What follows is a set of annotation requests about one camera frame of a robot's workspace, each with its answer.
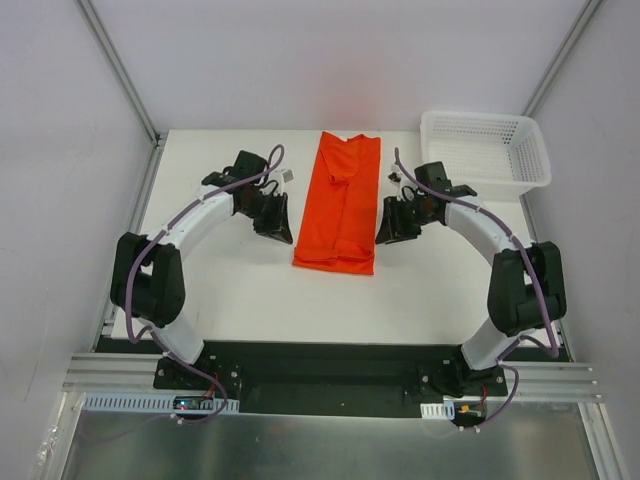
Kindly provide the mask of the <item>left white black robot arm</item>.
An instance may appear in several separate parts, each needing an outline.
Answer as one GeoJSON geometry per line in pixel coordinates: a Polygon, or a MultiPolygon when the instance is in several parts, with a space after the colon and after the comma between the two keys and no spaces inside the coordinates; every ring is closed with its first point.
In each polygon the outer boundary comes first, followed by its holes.
{"type": "Polygon", "coordinates": [[[188,388],[204,387],[212,367],[201,358],[203,338],[183,312],[183,261],[236,214],[249,218],[257,235],[293,243],[283,188],[291,172],[279,168],[284,155],[281,144],[267,158],[241,150],[233,165],[204,177],[193,198],[171,219],[147,233],[126,232],[117,242],[110,300],[125,314],[127,337],[136,344],[150,334],[167,355],[180,361],[176,375],[188,388]]]}

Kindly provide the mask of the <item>orange t shirt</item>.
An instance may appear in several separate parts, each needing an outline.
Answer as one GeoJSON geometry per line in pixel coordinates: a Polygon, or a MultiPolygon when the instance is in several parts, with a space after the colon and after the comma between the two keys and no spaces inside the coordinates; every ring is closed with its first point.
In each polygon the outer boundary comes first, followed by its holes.
{"type": "Polygon", "coordinates": [[[294,266],[374,274],[380,164],[379,137],[321,135],[294,248],[294,266]]]}

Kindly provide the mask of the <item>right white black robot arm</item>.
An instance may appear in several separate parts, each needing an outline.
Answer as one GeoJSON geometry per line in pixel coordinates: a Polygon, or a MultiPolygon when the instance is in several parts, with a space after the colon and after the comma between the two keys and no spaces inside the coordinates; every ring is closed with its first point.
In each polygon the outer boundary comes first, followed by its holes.
{"type": "Polygon", "coordinates": [[[487,319],[429,373],[430,387],[454,398],[473,394],[536,330],[547,334],[547,353],[558,356],[552,323],[567,310],[559,248],[520,239],[470,186],[453,185],[440,162],[412,172],[401,168],[390,178],[398,192],[383,201],[376,244],[414,240],[424,226],[439,223],[462,236],[491,268],[487,319]]]}

